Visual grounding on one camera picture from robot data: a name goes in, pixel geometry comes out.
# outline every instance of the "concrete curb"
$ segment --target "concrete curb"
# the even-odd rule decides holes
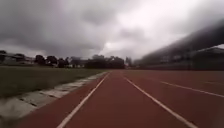
[[[22,96],[6,100],[0,99],[0,117],[2,119],[21,118],[35,109],[43,107],[44,105],[63,97],[69,92],[88,84],[90,81],[99,78],[105,73],[106,72],[99,73],[84,79],[77,80],[73,83],[63,84],[50,90],[30,92]]]

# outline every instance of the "track lane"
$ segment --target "track lane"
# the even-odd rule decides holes
[[[187,128],[114,71],[65,128]]]
[[[125,72],[124,75],[169,108],[202,128],[224,127],[224,99],[172,87],[147,79],[146,71]]]
[[[170,108],[168,108],[166,105],[164,105],[162,102],[160,102],[159,100],[157,100],[155,97],[153,97],[152,95],[150,95],[149,93],[147,93],[145,90],[141,89],[139,86],[137,86],[135,83],[131,82],[129,79],[125,78],[130,84],[132,84],[135,88],[137,88],[140,92],[142,92],[143,94],[145,94],[147,97],[149,97],[152,101],[154,101],[156,104],[158,104],[160,107],[162,107],[163,109],[165,109],[167,112],[169,112],[171,115],[173,115],[174,117],[176,117],[179,121],[183,122],[186,126],[188,126],[189,128],[198,128],[196,125],[194,125],[193,123],[189,122],[188,120],[186,120],[184,117],[180,116],[179,114],[177,114],[176,112],[174,112],[173,110],[171,110]]]
[[[72,110],[71,113],[69,113],[63,120],[62,122],[57,126],[57,128],[64,128],[65,125],[72,119],[72,117],[81,109],[81,107],[88,101],[88,99],[93,95],[93,93],[99,88],[99,86],[105,81],[105,79],[109,76],[107,74],[97,85],[92,91],[82,99],[82,101]]]
[[[218,95],[224,95],[224,79],[221,72],[202,71],[128,71],[136,77],[143,74],[155,81],[180,85],[195,90],[201,90]]]
[[[19,120],[16,128],[56,128],[61,121],[86,97],[105,77],[93,80],[88,85],[72,91],[66,96],[41,107]]]

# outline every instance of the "white lane line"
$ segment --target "white lane line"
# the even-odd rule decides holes
[[[181,121],[182,123],[184,123],[189,128],[198,128],[196,125],[194,125],[193,123],[189,122],[188,120],[186,120],[185,118],[183,118],[182,116],[180,116],[179,114],[177,114],[176,112],[174,112],[173,110],[171,110],[170,108],[168,108],[167,106],[165,106],[162,102],[158,101],[156,98],[154,98],[153,96],[151,96],[149,93],[145,92],[143,89],[141,89],[136,84],[134,84],[132,81],[130,81],[128,78],[124,78],[124,79],[126,79],[135,88],[137,88],[139,91],[141,91],[143,94],[145,94],[147,97],[149,97],[152,101],[154,101],[160,107],[162,107],[167,112],[169,112],[171,115],[173,115],[174,117],[176,117],[179,121]]]
[[[63,119],[63,121],[57,126],[57,128],[64,128],[65,125],[71,120],[71,118],[79,111],[79,109],[85,104],[90,96],[96,91],[96,89],[103,83],[109,73],[97,84],[97,86],[72,110],[71,113]]]
[[[195,91],[195,92],[205,93],[205,94],[208,94],[208,95],[212,95],[212,96],[217,96],[217,97],[224,98],[224,95],[219,95],[219,94],[215,94],[215,93],[211,93],[211,92],[206,92],[206,91],[202,91],[202,90],[198,90],[198,89],[193,89],[193,88],[184,87],[184,86],[180,86],[180,85],[176,85],[176,84],[171,84],[171,83],[164,82],[164,81],[159,81],[159,82],[160,83],[163,83],[163,84],[166,84],[166,85],[178,87],[178,88],[183,88],[183,89],[187,89],[187,90],[191,90],[191,91]]]
[[[222,84],[222,83],[218,83],[218,82],[209,82],[209,81],[206,81],[206,82],[203,82],[203,83],[205,83],[205,84],[212,84],[212,85],[221,85],[221,86],[224,85],[224,84]]]

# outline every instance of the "gray cloud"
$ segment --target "gray cloud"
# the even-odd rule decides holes
[[[117,13],[135,8],[138,0],[0,0],[0,49],[88,57],[106,49],[110,41],[123,49],[105,53],[139,57],[165,45],[167,33],[174,38],[224,18],[222,0],[202,3],[181,22],[165,17],[154,30],[121,27],[114,32]]]
[[[127,0],[0,0],[0,44],[89,56],[103,48],[115,14],[126,5]]]

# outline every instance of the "distant building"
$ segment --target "distant building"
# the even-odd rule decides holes
[[[9,65],[11,65],[11,64],[12,65],[14,65],[14,64],[34,64],[34,58],[32,58],[32,57],[25,56],[23,58],[14,53],[6,53],[6,54],[1,54],[1,55],[5,55],[5,60],[3,61],[3,64],[6,64],[6,65],[7,64],[9,64]]]
[[[224,49],[219,47],[212,47],[207,49],[202,49],[192,53],[193,59],[215,59],[224,58]]]

